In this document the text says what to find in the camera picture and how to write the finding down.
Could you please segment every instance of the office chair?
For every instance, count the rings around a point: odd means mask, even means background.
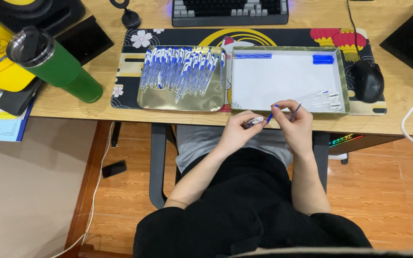
[[[318,166],[318,175],[326,192],[328,181],[328,149],[330,134],[313,132],[313,153]],[[177,152],[176,137],[171,124],[152,123],[151,125],[151,167],[149,175],[149,199],[157,209],[163,208],[167,197],[163,193],[163,177],[165,173],[165,150],[167,140]],[[181,179],[181,173],[176,167],[175,184]]]

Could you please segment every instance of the desk mat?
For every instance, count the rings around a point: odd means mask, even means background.
[[[357,29],[359,54],[363,60],[374,62],[366,32]],[[220,46],[232,55],[234,46],[272,45],[338,47],[341,49],[347,78],[350,115],[381,116],[386,114],[385,98],[376,103],[364,103],[355,97],[355,82],[351,74],[353,64],[359,61],[355,48],[355,35],[349,28],[301,28],[301,29],[129,29],[125,33],[111,106],[121,109],[141,109],[137,103],[141,69],[146,50],[153,45]],[[219,112],[230,112],[232,85],[228,72],[224,106]]]

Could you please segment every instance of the red lantern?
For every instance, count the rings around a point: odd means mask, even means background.
[[[310,30],[310,36],[318,42],[321,47],[336,47],[332,43],[332,37],[339,33],[338,28],[313,28]]]
[[[356,37],[358,50],[361,51],[367,44],[366,38],[359,33],[356,33]],[[355,32],[352,29],[342,29],[340,33],[334,35],[332,42],[344,52],[346,61],[357,62],[360,60],[355,45]]]

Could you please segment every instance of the black mouse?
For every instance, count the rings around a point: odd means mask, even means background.
[[[360,60],[353,65],[355,97],[366,103],[375,103],[383,94],[385,82],[380,67],[376,63]]]

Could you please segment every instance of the wooden desk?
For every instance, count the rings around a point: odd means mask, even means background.
[[[287,25],[247,26],[268,28],[351,27],[345,0],[289,0]],[[186,113],[114,109],[111,92],[123,44],[125,27],[122,10],[107,0],[83,0],[97,22],[115,45],[84,68],[105,88],[96,103],[85,104],[61,89],[48,86],[38,97],[32,116],[116,121],[159,122],[170,124],[225,125],[229,113]],[[130,8],[142,18],[142,28],[170,28],[171,0],[132,0]],[[413,15],[413,0],[376,0],[350,2],[357,27],[368,33],[375,60],[385,77],[388,113],[381,117],[345,116],[336,120],[316,120],[313,129],[328,132],[362,134],[401,134],[401,120],[413,106],[413,69],[379,47],[379,44]],[[268,125],[277,128],[272,120]],[[406,122],[413,135],[413,114]]]

